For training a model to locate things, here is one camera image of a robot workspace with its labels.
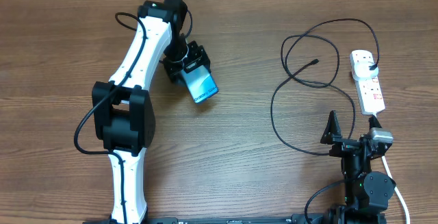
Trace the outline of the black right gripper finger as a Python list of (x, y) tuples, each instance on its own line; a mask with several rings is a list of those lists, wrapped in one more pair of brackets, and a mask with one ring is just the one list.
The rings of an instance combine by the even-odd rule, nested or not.
[(333, 145), (342, 139), (342, 131), (339, 126), (336, 111), (332, 110), (328, 116), (328, 122), (320, 139), (321, 144)]
[(381, 128), (382, 127), (381, 124), (379, 123), (376, 115), (374, 115), (374, 114), (368, 119), (368, 122), (369, 122), (369, 128), (370, 129), (372, 129), (372, 128)]

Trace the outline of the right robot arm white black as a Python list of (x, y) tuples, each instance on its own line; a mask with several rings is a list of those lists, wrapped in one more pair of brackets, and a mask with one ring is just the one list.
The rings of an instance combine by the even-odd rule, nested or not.
[(342, 137), (336, 112), (329, 114), (322, 144), (331, 146), (329, 155), (341, 158), (345, 204), (333, 205), (322, 223), (385, 223), (384, 211), (394, 194), (396, 182), (373, 171), (371, 161), (381, 158), (392, 146), (393, 134), (383, 129), (375, 116), (369, 118), (370, 130), (357, 140)]

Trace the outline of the Galaxy S24+ smartphone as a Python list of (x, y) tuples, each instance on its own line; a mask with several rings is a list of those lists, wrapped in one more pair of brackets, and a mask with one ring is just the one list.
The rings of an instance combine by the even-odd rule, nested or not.
[(202, 103), (219, 91), (205, 66), (199, 66), (189, 73), (182, 71), (182, 77), (195, 103)]

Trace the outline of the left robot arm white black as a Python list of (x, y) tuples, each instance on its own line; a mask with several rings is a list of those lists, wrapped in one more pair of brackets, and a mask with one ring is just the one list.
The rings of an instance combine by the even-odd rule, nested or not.
[(203, 46), (188, 42), (181, 32), (190, 12), (183, 0), (145, 1), (131, 46), (108, 82), (92, 89), (96, 137), (112, 164), (114, 207), (107, 223), (145, 223), (144, 157), (155, 134), (150, 87), (163, 64), (173, 83), (186, 86), (195, 103), (218, 92), (211, 63)]

